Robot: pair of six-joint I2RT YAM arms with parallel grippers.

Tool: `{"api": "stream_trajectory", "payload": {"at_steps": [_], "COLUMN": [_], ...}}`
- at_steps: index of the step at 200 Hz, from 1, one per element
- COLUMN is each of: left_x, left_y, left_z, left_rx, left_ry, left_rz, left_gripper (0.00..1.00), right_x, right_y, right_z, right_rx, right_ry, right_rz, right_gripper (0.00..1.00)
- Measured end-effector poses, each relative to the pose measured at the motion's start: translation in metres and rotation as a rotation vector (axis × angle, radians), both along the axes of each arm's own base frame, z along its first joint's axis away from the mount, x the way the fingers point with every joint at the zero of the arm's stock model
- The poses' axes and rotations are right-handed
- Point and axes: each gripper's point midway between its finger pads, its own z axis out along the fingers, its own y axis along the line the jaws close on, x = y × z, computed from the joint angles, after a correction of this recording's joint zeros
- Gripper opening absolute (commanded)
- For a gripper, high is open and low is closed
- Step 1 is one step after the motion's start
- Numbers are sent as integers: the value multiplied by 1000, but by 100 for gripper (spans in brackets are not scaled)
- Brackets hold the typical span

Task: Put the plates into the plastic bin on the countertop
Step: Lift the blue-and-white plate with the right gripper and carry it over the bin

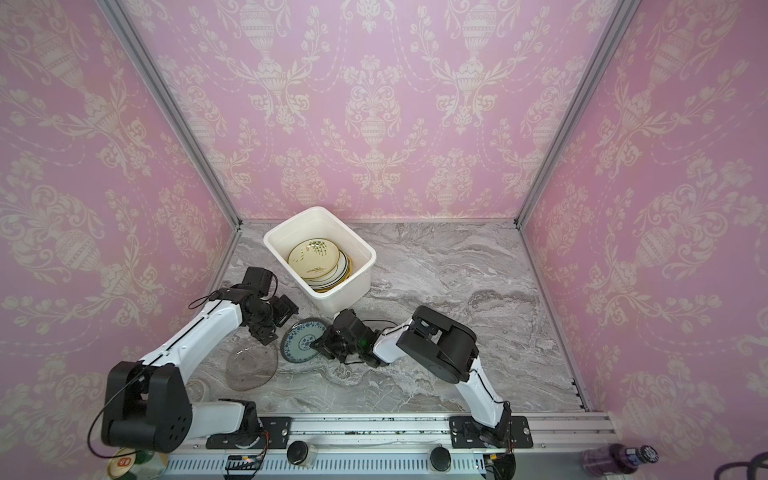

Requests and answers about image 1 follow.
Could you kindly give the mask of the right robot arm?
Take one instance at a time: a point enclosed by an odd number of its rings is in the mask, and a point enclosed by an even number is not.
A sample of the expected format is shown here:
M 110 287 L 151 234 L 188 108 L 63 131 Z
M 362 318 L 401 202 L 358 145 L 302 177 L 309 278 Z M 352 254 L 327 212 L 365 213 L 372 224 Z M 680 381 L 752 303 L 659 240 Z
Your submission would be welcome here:
M 409 357 L 456 387 L 483 442 L 496 447 L 512 443 L 511 407 L 496 393 L 484 372 L 476 334 L 442 313 L 422 305 L 403 323 L 374 330 L 354 310 L 344 309 L 310 347 L 341 363 L 356 356 L 372 368 Z

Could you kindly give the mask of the white plate with clover emblem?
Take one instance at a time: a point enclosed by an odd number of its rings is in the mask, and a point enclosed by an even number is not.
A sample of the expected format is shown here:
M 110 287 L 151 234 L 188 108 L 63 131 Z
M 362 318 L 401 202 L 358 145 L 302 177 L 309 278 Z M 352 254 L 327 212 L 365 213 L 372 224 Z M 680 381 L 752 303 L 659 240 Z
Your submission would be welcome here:
M 306 283 L 316 291 L 326 291 L 342 282 L 350 270 L 350 261 L 347 255 L 340 250 L 339 259 L 335 267 L 327 274 L 313 279 L 306 279 Z

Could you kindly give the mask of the cream plate with green leaves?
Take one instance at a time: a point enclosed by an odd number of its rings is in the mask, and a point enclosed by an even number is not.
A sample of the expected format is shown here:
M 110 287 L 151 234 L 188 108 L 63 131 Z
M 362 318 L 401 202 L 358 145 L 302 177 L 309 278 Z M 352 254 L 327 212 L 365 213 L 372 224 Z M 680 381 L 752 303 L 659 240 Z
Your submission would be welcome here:
M 335 243 L 323 238 L 306 240 L 290 252 L 287 263 L 304 279 L 329 274 L 339 262 L 340 250 Z

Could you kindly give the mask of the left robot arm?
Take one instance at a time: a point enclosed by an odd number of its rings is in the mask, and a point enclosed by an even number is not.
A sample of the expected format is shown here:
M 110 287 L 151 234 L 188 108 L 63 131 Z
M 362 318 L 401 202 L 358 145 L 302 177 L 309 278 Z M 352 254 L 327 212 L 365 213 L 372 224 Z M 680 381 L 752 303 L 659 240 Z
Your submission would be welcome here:
M 298 312 L 297 305 L 278 295 L 277 289 L 272 271 L 249 267 L 235 285 L 193 300 L 188 307 L 194 317 L 170 339 L 140 359 L 122 361 L 110 370 L 104 405 L 90 429 L 100 433 L 104 445 L 128 452 L 171 453 L 198 438 L 234 448 L 267 440 L 254 402 L 194 402 L 186 384 L 233 332 L 245 329 L 264 346 L 276 339 L 277 329 Z

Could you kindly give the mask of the yellow white-dotted scalloped plate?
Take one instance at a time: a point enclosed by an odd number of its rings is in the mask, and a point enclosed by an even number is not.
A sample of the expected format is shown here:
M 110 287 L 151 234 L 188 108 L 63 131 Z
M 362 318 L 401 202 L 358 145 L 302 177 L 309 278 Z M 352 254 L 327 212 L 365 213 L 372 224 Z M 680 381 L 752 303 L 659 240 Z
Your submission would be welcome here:
M 318 292 L 330 291 L 330 290 L 336 288 L 338 285 L 341 285 L 342 283 L 344 283 L 350 277 L 350 275 L 352 273 L 353 262 L 349 259 L 349 257 L 345 257 L 345 258 L 346 258 L 347 261 L 346 261 L 346 267 L 345 267 L 345 270 L 344 270 L 344 274 L 342 276 L 334 279 L 333 282 L 327 284 L 322 289 L 317 290 Z

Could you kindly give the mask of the teal patterned small plate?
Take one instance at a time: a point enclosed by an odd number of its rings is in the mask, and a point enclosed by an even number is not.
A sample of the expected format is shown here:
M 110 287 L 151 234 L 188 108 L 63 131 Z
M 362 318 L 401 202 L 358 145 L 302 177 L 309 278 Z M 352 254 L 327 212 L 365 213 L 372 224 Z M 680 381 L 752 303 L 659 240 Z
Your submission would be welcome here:
M 283 336 L 280 352 L 292 364 L 306 363 L 319 355 L 312 343 L 320 339 L 328 323 L 319 318 L 307 318 L 294 324 Z

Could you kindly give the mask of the clear glass plate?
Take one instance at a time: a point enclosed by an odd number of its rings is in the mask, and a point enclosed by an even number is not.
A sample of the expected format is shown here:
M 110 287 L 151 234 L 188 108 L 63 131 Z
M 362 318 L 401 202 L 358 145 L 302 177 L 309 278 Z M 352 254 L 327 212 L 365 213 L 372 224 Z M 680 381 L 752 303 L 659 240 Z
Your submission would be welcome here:
M 227 358 L 226 384 L 235 391 L 256 389 L 274 377 L 278 365 L 278 351 L 274 345 L 241 342 Z

